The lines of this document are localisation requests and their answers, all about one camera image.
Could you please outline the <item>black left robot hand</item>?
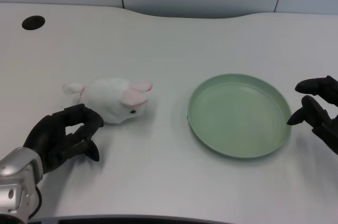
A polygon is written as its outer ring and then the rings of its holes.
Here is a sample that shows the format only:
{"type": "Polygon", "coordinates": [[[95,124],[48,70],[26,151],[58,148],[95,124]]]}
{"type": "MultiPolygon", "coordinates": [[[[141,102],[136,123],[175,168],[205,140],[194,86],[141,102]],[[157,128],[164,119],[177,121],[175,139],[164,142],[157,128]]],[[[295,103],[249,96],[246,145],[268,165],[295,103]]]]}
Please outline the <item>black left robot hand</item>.
{"type": "Polygon", "coordinates": [[[83,104],[71,106],[42,118],[23,146],[38,153],[44,174],[81,154],[98,162],[99,150],[92,137],[103,125],[102,117],[92,109],[83,104]]]}

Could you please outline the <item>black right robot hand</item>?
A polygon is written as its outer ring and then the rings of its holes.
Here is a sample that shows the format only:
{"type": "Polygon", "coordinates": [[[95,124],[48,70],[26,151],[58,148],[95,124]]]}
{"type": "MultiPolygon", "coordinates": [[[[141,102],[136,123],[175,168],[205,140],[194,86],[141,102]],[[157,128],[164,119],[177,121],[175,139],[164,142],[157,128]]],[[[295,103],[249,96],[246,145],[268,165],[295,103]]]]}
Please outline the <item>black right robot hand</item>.
{"type": "Polygon", "coordinates": [[[295,91],[305,96],[301,99],[302,107],[290,116],[287,125],[308,123],[312,132],[337,154],[337,118],[331,118],[314,99],[314,96],[320,96],[337,106],[337,80],[331,76],[303,80],[296,85],[295,91]]]}

